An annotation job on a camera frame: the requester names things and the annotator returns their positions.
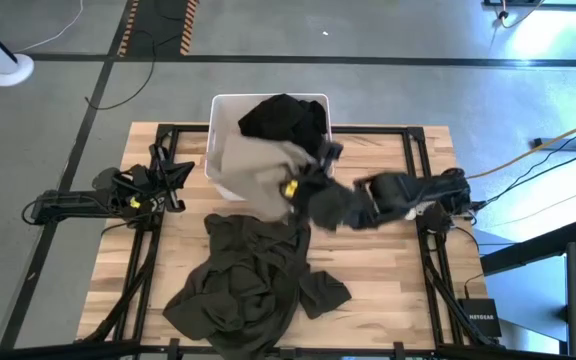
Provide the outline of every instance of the plastic bin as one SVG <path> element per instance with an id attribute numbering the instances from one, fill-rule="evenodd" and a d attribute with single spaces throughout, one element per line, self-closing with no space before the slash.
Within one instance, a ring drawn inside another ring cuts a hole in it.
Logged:
<path id="1" fill-rule="evenodd" d="M 239 133 L 237 122 L 244 117 L 260 102 L 277 94 L 222 94 L 212 99 L 210 108 L 210 125 L 208 126 L 208 143 L 206 144 L 206 154 L 213 151 L 219 151 L 223 146 L 226 135 L 230 132 Z M 330 127 L 330 107 L 328 106 L 328 97 L 324 94 L 288 94 L 297 100 L 317 101 L 326 110 L 326 125 L 328 133 L 325 135 L 328 141 L 332 141 L 332 131 Z M 208 171 L 208 157 L 206 157 L 206 166 L 204 174 L 211 179 Z M 241 196 L 215 184 L 217 191 L 226 200 L 243 201 Z"/>

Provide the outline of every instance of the floor mat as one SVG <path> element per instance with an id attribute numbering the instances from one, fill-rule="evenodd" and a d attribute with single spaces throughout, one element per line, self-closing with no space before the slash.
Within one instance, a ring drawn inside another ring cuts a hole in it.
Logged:
<path id="1" fill-rule="evenodd" d="M 152 57 L 151 34 L 157 56 L 187 55 L 192 42 L 192 27 L 198 0 L 132 0 L 118 55 Z"/>

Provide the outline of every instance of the wooden table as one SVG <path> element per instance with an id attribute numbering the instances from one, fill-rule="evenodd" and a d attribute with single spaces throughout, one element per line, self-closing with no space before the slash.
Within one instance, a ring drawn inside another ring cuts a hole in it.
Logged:
<path id="1" fill-rule="evenodd" d="M 149 164 L 148 146 L 154 142 L 158 125 L 132 124 L 122 170 L 134 164 Z M 424 131 L 433 174 L 456 166 L 448 127 L 427 126 Z M 194 161 L 196 167 L 185 188 L 178 191 L 187 210 L 167 213 L 164 217 L 143 344 L 167 345 L 170 338 L 179 338 L 186 346 L 209 345 L 205 340 L 185 338 L 162 316 L 162 310 L 183 287 L 188 273 L 209 255 L 203 218 L 213 212 L 255 215 L 245 202 L 223 200 L 204 176 L 206 136 L 206 133 L 183 133 L 180 138 L 175 161 Z M 344 145 L 341 159 L 335 165 L 335 178 L 345 185 L 381 171 L 406 170 L 401 136 L 333 136 Z M 419 154 L 414 148 L 416 169 L 420 172 Z M 109 220 L 108 225 L 119 222 Z M 459 225 L 472 231 L 468 223 Z M 78 338 L 90 334 L 119 299 L 132 243 L 133 230 L 126 228 L 114 229 L 102 238 Z M 147 243 L 144 241 L 142 254 Z M 463 296 L 464 282 L 482 273 L 477 247 L 461 231 L 452 231 L 446 249 L 456 296 Z M 312 271 L 325 270 L 343 281 L 352 300 L 315 320 L 309 320 L 299 308 L 277 346 L 392 349 L 394 341 L 401 341 L 406 349 L 435 348 L 414 222 L 398 221 L 378 230 L 340 228 L 336 234 L 313 228 L 308 261 Z M 472 297 L 486 297 L 483 277 L 471 281 L 468 289 Z M 441 297 L 437 297 L 444 339 L 451 342 L 447 309 Z M 133 301 L 126 337 L 132 334 L 135 308 Z"/>

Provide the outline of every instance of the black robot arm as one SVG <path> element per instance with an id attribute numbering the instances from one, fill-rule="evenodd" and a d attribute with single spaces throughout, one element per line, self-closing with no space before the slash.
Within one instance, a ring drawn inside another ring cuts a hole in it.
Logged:
<path id="1" fill-rule="evenodd" d="M 461 169 L 448 169 L 430 178 L 384 172 L 357 179 L 350 189 L 328 175 L 330 164 L 341 151 L 340 144 L 325 143 L 318 164 L 308 166 L 280 187 L 295 213 L 312 219 L 319 227 L 377 228 L 428 211 L 433 215 L 428 227 L 441 231 L 447 229 L 450 215 L 470 208 L 470 186 Z"/>
<path id="2" fill-rule="evenodd" d="M 108 168 L 92 182 L 92 191 L 48 190 L 24 208 L 22 217 L 32 225 L 67 218 L 122 218 L 133 222 L 162 211 L 185 210 L 176 189 L 183 188 L 194 162 L 172 163 L 165 148 L 151 145 L 153 166 L 135 165 L 127 171 Z M 32 206 L 30 218 L 27 209 Z"/>

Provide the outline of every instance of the gray garment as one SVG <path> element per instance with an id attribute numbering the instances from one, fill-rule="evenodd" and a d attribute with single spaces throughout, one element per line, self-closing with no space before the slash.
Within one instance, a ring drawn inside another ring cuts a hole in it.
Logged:
<path id="1" fill-rule="evenodd" d="M 222 152 L 208 154 L 207 173 L 212 180 L 246 199 L 274 221 L 290 211 L 279 185 L 315 160 L 288 141 L 269 141 L 229 134 Z"/>

